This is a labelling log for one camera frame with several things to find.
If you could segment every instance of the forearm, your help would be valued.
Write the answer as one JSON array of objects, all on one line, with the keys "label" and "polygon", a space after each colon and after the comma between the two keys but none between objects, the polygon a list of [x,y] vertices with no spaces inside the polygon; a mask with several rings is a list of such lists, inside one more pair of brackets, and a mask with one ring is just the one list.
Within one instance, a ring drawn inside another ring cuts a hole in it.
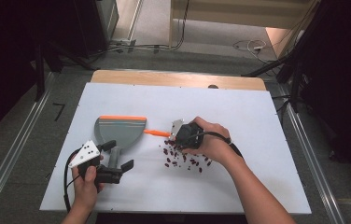
[{"label": "forearm", "polygon": [[70,212],[67,214],[63,220],[63,224],[83,224],[86,223],[86,220],[91,213],[90,210],[83,208],[81,206],[74,206],[71,208]]},{"label": "forearm", "polygon": [[295,223],[281,203],[252,173],[243,158],[229,153],[223,165],[233,179],[248,223]]}]

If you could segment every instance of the white tabletop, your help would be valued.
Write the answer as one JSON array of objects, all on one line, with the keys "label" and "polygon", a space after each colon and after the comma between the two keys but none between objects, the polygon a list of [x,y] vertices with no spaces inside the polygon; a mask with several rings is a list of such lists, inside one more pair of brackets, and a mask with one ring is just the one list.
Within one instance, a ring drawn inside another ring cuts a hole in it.
[{"label": "white tabletop", "polygon": [[[101,115],[147,117],[147,129],[163,131],[169,131],[176,119],[189,122],[196,116],[220,123],[230,130],[234,144],[254,174],[291,214],[311,213],[269,92],[101,83],[85,87],[41,210],[65,210],[65,162],[87,140],[96,142],[94,123]],[[133,159],[134,168],[123,175],[120,184],[105,185],[98,195],[96,211],[244,212],[232,179],[221,165],[213,161],[207,166],[202,156],[188,156],[184,162],[182,156],[165,155],[163,148],[168,146],[164,140],[145,134],[134,146],[121,151],[119,164]],[[107,165],[109,156],[103,154],[102,164]],[[177,161],[177,167],[164,166],[167,158]],[[190,158],[200,165],[191,165]],[[72,202],[72,185],[68,192]]]}]

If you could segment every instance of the floor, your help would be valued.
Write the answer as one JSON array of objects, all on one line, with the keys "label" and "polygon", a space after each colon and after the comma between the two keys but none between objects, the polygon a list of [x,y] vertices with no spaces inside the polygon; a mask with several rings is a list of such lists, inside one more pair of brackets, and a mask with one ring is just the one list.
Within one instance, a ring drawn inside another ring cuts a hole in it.
[{"label": "floor", "polygon": [[[165,27],[168,27],[168,23],[166,22],[167,25],[163,28],[164,24],[161,23],[165,20],[152,20],[152,17],[149,17],[154,13],[152,10],[157,8],[160,12],[155,15],[165,18],[164,9],[168,4],[166,2],[153,0],[142,2],[131,36],[137,44],[166,44],[169,30]],[[244,45],[242,42],[239,43],[238,48],[233,44],[237,41],[246,40],[248,43],[249,40],[259,39],[270,45],[264,29],[259,27],[233,25],[225,27],[216,23],[199,25],[196,21],[187,21],[185,32],[184,43],[177,51],[160,51],[157,54],[146,49],[135,49],[131,53],[108,52],[98,58],[94,65],[103,69],[187,71],[240,76],[262,67],[264,63],[247,50],[246,42],[243,42]],[[270,48],[260,52],[259,56],[263,61],[275,60]],[[272,96],[282,95],[283,90],[288,88],[287,85],[279,85],[273,78],[277,71],[278,69],[274,69],[260,76],[265,80],[266,88]],[[49,84],[47,98],[41,102],[42,107],[37,111],[39,116],[33,120],[33,126],[21,141],[20,150],[9,155],[18,159],[4,168],[7,171],[4,176],[7,182],[0,185],[0,223],[25,223],[32,220],[35,223],[59,223],[65,216],[64,212],[39,211],[39,205],[77,108],[78,99],[91,75],[92,71],[86,71],[77,65],[66,66],[61,74],[49,75],[47,81],[51,82],[47,83]],[[18,133],[23,129],[24,121],[37,107],[34,98],[35,87],[20,99],[0,123],[0,169],[7,153],[15,147],[12,143],[16,138],[20,138]],[[282,100],[274,100],[277,108],[282,104]],[[61,114],[59,105],[64,105]],[[292,116],[286,113],[284,132],[313,212],[312,215],[294,216],[294,218],[298,223],[351,223],[351,164],[329,160],[330,147],[321,132],[320,123],[305,105],[300,105],[300,110],[299,119],[343,220],[336,221],[328,215],[328,208],[323,204],[300,137],[295,132]],[[94,222],[95,214],[88,223]]]}]

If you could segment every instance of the wooden board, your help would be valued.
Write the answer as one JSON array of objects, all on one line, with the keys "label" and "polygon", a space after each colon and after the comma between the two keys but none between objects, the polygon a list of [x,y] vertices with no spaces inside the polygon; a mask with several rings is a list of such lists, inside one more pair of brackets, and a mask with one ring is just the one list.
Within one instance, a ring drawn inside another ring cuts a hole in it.
[{"label": "wooden board", "polygon": [[91,82],[201,88],[216,85],[220,89],[266,91],[263,80],[258,77],[225,77],[195,73],[98,70],[94,72]]},{"label": "wooden board", "polygon": [[[176,119],[199,115],[227,127],[248,166],[292,214],[311,213],[301,180],[289,152],[267,91],[139,86],[88,83],[54,167],[41,210],[64,210],[63,168],[69,154],[89,139],[100,115],[147,117],[147,129],[168,131]],[[134,168],[118,185],[106,185],[96,211],[134,213],[240,214],[243,207],[231,177],[216,162],[203,157],[192,166],[166,156],[164,138],[143,135],[123,149],[119,163],[134,159]],[[167,158],[180,167],[166,167]],[[108,162],[108,155],[102,164]],[[69,195],[73,201],[73,187]]]}]

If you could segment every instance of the cable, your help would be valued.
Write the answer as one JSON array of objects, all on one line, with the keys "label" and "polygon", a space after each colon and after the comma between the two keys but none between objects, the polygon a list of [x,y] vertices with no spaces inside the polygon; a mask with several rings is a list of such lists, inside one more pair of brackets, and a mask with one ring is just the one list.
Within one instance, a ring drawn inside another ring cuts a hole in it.
[{"label": "cable", "polygon": [[280,124],[281,127],[283,127],[283,122],[284,122],[284,114],[286,113],[287,110],[287,105],[291,103],[290,99],[287,99],[278,109],[276,109],[276,112],[279,112],[281,110],[280,114]]},{"label": "cable", "polygon": [[283,42],[283,40],[291,33],[291,31],[292,31],[294,28],[296,28],[297,26],[300,26],[300,25],[302,24],[302,22],[303,22],[304,20],[306,20],[307,14],[310,12],[310,9],[312,8],[312,6],[313,6],[313,5],[311,5],[310,8],[309,8],[309,10],[306,11],[306,14],[304,14],[304,16],[303,16],[303,18],[302,18],[301,21],[297,22],[294,26],[292,26],[292,28],[289,29],[289,31],[287,32],[287,34],[286,34],[285,36],[283,36],[283,38],[282,38],[280,41],[278,41],[277,43],[275,43],[275,44],[273,44],[273,45],[271,45],[271,46],[269,46],[269,47],[273,47],[274,45],[278,45],[278,44],[280,44],[281,42]]},{"label": "cable", "polygon": [[188,16],[188,9],[190,7],[190,0],[188,0],[187,5],[185,7],[185,12],[184,12],[184,18],[182,21],[182,35],[181,39],[178,41],[178,43],[175,46],[172,46],[169,48],[167,45],[134,45],[134,46],[127,46],[127,45],[122,45],[122,44],[117,44],[116,47],[110,48],[106,51],[100,52],[99,54],[103,54],[106,52],[111,52],[111,51],[118,51],[120,49],[150,49],[150,50],[177,50],[181,47],[181,45],[184,43],[184,37],[185,37],[185,24]]},{"label": "cable", "polygon": [[261,41],[262,43],[264,43],[264,46],[261,46],[262,48],[264,48],[264,47],[266,46],[266,42],[263,41],[263,40],[250,40],[250,41],[248,41],[248,43],[247,43],[247,49],[248,49],[248,51],[249,51],[255,58],[257,58],[258,60],[260,60],[261,62],[263,62],[263,63],[268,63],[268,62],[262,60],[262,59],[258,56],[258,54],[260,53],[260,49],[258,50],[258,53],[255,54],[255,53],[253,53],[253,52],[251,51],[251,49],[249,48],[249,44],[250,44],[251,42],[255,42],[255,41]]},{"label": "cable", "polygon": [[71,153],[70,157],[68,157],[68,160],[65,163],[65,168],[64,168],[64,178],[63,178],[64,196],[63,196],[63,198],[64,198],[65,207],[67,208],[67,213],[70,212],[70,210],[71,210],[71,204],[70,204],[70,200],[68,198],[68,192],[67,192],[68,186],[70,185],[70,184],[67,184],[68,164],[70,164],[70,162],[74,158],[74,156],[78,154],[79,150],[80,150],[80,148],[73,151],[73,153]]},{"label": "cable", "polygon": [[72,184],[74,183],[74,181],[76,181],[76,179],[80,177],[80,175],[77,175],[77,177],[75,177],[73,180],[70,181],[70,183],[67,184],[67,188]]},{"label": "cable", "polygon": [[291,95],[282,95],[282,96],[272,96],[272,99],[284,99],[284,98],[290,98]]},{"label": "cable", "polygon": [[[97,57],[95,57],[94,59],[92,59],[92,60],[86,62],[86,64],[91,65],[92,63],[96,62],[96,61],[103,55],[103,53],[100,52],[99,54],[92,54],[92,56],[93,56],[93,55],[97,55]],[[79,65],[78,63],[70,63],[70,62],[62,61],[62,60],[60,60],[60,61],[61,61],[65,66],[76,66],[76,65]]]}]

